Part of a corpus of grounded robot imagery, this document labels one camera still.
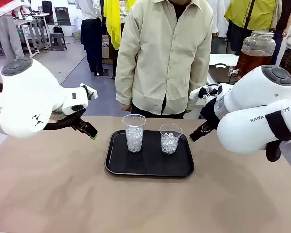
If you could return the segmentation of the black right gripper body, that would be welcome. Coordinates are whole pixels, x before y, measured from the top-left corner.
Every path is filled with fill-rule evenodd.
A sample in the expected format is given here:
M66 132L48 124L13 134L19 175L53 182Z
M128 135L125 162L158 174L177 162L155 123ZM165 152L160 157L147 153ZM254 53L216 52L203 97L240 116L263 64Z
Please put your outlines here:
M200 114L206 120L205 124L208 127L217 127L219 124L219 118L216 116L214 111L214 105L216 103L216 98L213 98L202 108Z

